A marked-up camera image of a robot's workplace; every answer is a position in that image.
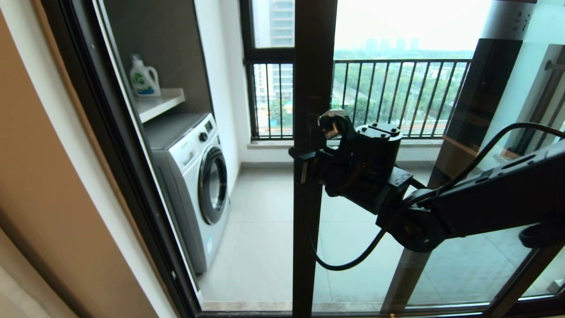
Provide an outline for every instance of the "white plastic bottle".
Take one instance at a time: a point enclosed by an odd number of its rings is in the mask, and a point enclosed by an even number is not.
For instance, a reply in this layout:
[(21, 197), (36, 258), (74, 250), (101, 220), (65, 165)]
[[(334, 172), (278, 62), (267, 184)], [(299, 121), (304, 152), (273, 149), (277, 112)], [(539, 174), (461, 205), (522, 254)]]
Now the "white plastic bottle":
[(133, 91), (139, 97), (161, 96), (159, 77), (152, 66), (145, 66), (139, 54), (132, 54), (132, 70), (129, 79), (132, 81)]

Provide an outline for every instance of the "tiled floor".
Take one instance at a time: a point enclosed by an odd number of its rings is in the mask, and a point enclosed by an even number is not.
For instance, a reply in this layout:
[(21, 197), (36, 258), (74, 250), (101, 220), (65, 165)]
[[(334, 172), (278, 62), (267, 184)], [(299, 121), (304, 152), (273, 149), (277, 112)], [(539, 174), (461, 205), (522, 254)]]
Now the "tiled floor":
[[(427, 183), (430, 169), (410, 169)], [(204, 310), (291, 310), (293, 182), (287, 169), (243, 169), (211, 268), (198, 277)], [(357, 257), (375, 237), (376, 216), (348, 200), (323, 196), (319, 254), (330, 264)], [(410, 304), (491, 299), (528, 253), (509, 229), (443, 242), (429, 259)], [(378, 311), (402, 246), (390, 235), (357, 267), (343, 272), (317, 265), (315, 311)], [(543, 294), (563, 278), (560, 255), (527, 295)]]

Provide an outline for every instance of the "window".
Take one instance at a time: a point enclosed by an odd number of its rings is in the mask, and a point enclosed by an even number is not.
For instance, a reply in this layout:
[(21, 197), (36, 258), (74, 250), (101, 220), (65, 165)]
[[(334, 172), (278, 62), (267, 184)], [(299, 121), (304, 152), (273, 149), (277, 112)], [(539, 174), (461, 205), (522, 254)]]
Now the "window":
[(240, 0), (251, 140), (293, 138), (294, 1)]

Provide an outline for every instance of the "washing machine door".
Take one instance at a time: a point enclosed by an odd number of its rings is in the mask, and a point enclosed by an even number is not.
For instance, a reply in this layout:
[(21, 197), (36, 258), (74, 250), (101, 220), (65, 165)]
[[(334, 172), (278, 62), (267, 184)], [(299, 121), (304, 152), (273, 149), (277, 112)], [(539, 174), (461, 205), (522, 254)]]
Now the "washing machine door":
[(217, 223), (227, 203), (228, 172), (224, 155), (218, 147), (209, 148), (202, 159), (198, 177), (198, 201), (208, 224)]

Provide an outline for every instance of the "balcony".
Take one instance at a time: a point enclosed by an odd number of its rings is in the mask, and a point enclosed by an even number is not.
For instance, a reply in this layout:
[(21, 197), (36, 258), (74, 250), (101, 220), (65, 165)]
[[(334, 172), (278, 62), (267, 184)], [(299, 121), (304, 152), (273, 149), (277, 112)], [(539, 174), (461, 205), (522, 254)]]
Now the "balcony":
[[(453, 116), (470, 59), (337, 60), (331, 109), (360, 126), (388, 122), (405, 139), (440, 139)], [(251, 139), (293, 139), (292, 64), (251, 63)]]

